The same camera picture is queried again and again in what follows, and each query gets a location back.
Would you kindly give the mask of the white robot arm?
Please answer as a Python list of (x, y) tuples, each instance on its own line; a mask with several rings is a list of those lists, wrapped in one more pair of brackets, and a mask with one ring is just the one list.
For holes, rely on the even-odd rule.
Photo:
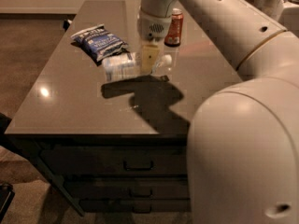
[(244, 0), (141, 0), (138, 32), (163, 38), (175, 3), (241, 82), (194, 114), (187, 169), (193, 224), (299, 224), (298, 38)]

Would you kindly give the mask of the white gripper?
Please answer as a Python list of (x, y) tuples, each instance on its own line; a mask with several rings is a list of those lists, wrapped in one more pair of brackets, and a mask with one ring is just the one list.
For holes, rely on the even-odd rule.
[[(143, 10), (137, 15), (137, 31), (143, 40), (161, 40), (168, 34), (171, 18), (151, 16)], [(156, 45), (143, 45), (141, 48), (141, 73), (150, 74), (152, 66), (157, 61), (160, 50)]]

